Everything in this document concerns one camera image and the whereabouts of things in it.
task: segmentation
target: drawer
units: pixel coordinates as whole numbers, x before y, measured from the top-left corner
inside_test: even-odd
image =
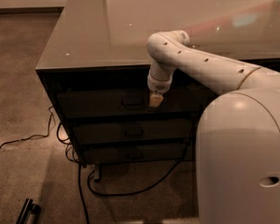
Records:
[[[186,145],[179,143],[132,147],[90,148],[83,152],[87,164],[180,159]]]
[[[81,146],[106,147],[172,143],[189,139],[192,124],[187,119],[96,123],[73,129]]]
[[[187,87],[170,90],[157,109],[148,105],[148,89],[75,91],[60,93],[57,99],[67,119],[197,112],[200,109],[197,94]]]

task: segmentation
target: gray floor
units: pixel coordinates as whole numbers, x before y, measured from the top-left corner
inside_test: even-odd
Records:
[[[35,67],[58,18],[0,15],[0,144],[47,132],[50,102]],[[15,223],[26,198],[42,208],[38,223],[86,223],[78,166],[66,159],[55,133],[56,127],[48,138],[0,150],[0,223]],[[101,181],[93,186],[108,193],[138,190],[174,163],[104,165]],[[82,169],[81,177],[91,223],[199,223],[194,163],[182,162],[156,188],[128,197],[93,196],[87,187],[91,169]]]

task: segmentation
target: oval hole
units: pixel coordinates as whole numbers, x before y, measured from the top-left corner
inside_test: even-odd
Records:
[[[260,184],[265,187],[272,187],[279,183],[280,179],[277,176],[267,176],[260,180]]]

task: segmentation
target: glossy white tabletop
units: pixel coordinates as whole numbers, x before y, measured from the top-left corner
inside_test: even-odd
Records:
[[[215,54],[280,58],[280,0],[69,0],[36,69],[149,64],[148,37],[171,30]]]

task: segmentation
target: concrete floor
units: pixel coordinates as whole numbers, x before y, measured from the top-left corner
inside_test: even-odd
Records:
[[[50,102],[35,67],[58,18],[58,14],[0,15],[0,144],[47,132]],[[56,126],[48,138],[0,150],[0,223],[15,223],[26,198],[42,208],[37,223],[86,223],[78,165],[66,159],[55,134]],[[101,181],[93,186],[108,193],[142,189],[174,163],[104,165]],[[91,169],[82,169],[81,177],[91,223],[199,223],[193,162],[180,163],[156,188],[127,197],[92,195],[87,187]]]

